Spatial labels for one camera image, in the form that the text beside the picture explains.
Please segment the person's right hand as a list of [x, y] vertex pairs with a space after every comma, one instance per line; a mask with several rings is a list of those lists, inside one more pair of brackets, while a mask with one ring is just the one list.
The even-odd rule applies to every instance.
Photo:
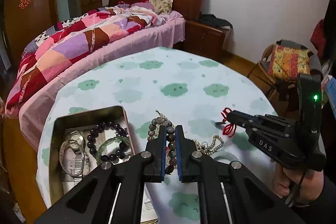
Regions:
[[273, 192], [280, 198], [287, 197], [290, 194], [289, 188], [292, 182], [300, 186], [296, 201], [308, 204], [315, 201], [322, 193], [324, 174], [323, 171], [309, 170], [303, 175], [302, 170], [286, 169], [279, 163], [276, 163]]

